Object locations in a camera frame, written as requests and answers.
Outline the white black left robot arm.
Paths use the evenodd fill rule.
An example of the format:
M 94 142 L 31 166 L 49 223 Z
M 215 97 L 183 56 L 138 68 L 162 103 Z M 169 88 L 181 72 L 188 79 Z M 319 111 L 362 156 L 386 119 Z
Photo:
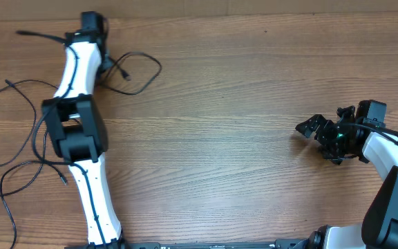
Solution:
M 106 177 L 108 138 L 93 98 L 95 81 L 109 68 L 104 17 L 83 12 L 81 28 L 66 33 L 66 65 L 53 98 L 42 112 L 53 148 L 68 164 L 79 191 L 88 228 L 86 248 L 125 248 Z

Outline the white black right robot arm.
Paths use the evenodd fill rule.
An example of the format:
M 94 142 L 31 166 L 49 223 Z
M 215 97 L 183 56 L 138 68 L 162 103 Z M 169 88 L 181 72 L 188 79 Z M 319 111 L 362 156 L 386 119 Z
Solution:
M 372 163 L 383 181 L 361 223 L 322 226 L 296 248 L 398 248 L 398 132 L 386 127 L 386 108 L 383 102 L 362 100 L 337 109 L 337 122 L 316 114 L 296 125 L 319 142 L 324 159 L 336 165 L 353 158 Z

